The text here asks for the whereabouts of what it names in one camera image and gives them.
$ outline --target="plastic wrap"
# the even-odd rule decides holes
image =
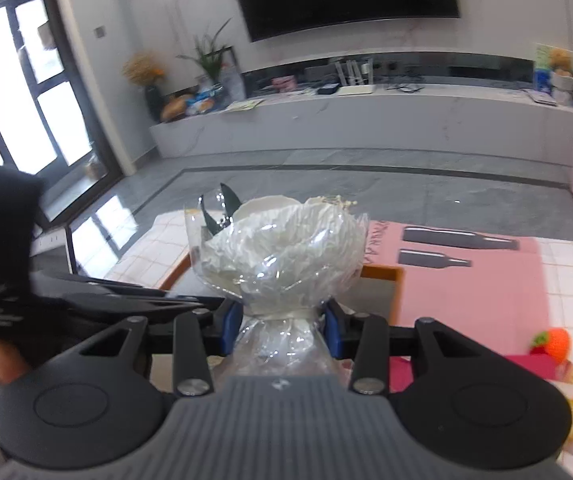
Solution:
[[[217,379],[339,371],[317,329],[319,307],[362,268],[368,221],[348,205],[339,197],[257,198],[225,218],[231,224],[215,235],[202,211],[186,210],[196,274],[244,304],[236,347],[214,370]]]

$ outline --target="potted plant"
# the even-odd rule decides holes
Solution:
[[[160,122],[164,97],[157,86],[157,81],[164,77],[155,56],[151,52],[139,52],[124,64],[122,73],[133,84],[144,88],[144,100],[146,101],[149,115],[156,123]]]
[[[230,21],[230,18],[226,20],[217,32],[215,32],[215,35],[212,38],[208,34],[205,34],[201,40],[199,40],[197,36],[195,37],[197,57],[185,56],[184,54],[176,56],[180,59],[189,59],[196,63],[202,70],[204,70],[206,76],[211,80],[211,84],[217,84],[220,82],[222,58],[224,56],[226,46],[217,46],[217,37]]]

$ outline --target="strawberry toy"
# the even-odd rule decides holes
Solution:
[[[564,328],[550,328],[540,332],[533,339],[529,353],[550,355],[560,365],[569,357],[570,335]]]

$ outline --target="black vase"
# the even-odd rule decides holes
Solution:
[[[148,85],[144,87],[144,100],[149,109],[149,115],[156,123],[160,123],[162,110],[164,109],[164,97],[157,85]]]

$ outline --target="door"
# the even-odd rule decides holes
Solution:
[[[55,223],[121,176],[55,0],[0,0],[0,156],[44,178],[42,206]]]

